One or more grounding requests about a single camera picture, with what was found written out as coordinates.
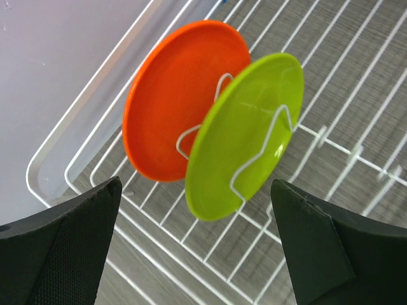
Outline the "green plate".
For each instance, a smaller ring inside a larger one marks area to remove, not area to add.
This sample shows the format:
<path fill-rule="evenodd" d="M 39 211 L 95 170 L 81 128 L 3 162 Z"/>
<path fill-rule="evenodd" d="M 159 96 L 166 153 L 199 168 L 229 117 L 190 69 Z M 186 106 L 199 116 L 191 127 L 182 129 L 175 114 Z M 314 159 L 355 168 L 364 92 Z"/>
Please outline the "green plate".
<path fill-rule="evenodd" d="M 288 53 L 267 55 L 230 81 L 189 155 L 186 202 L 197 219 L 229 216 L 266 182 L 289 145 L 304 90 L 301 64 Z"/>

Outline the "orange plate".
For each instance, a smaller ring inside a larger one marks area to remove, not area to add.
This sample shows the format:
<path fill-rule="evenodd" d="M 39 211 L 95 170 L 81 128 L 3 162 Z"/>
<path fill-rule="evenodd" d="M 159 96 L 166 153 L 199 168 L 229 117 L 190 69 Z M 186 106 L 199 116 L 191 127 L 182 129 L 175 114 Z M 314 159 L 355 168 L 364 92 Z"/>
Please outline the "orange plate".
<path fill-rule="evenodd" d="M 123 113 L 127 157 L 143 176 L 182 180 L 187 160 L 176 149 L 182 132 L 200 124 L 223 74 L 251 63 L 243 36 L 218 20 L 184 25 L 148 55 L 134 78 Z"/>

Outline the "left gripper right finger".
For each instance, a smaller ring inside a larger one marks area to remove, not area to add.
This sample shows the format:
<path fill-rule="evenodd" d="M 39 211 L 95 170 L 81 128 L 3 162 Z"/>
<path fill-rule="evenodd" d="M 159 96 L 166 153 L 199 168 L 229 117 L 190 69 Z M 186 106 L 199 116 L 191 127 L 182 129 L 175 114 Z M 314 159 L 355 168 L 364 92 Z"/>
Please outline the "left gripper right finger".
<path fill-rule="evenodd" d="M 406 304 L 406 229 L 283 179 L 270 196 L 297 304 Z"/>

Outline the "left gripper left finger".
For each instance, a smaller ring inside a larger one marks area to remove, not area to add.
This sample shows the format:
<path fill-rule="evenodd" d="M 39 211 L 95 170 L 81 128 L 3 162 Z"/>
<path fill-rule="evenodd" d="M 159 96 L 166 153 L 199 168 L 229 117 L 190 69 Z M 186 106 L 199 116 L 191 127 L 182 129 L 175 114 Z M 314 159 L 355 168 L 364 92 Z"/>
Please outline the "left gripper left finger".
<path fill-rule="evenodd" d="M 1 226 L 1 304 L 94 304 L 122 183 Z"/>

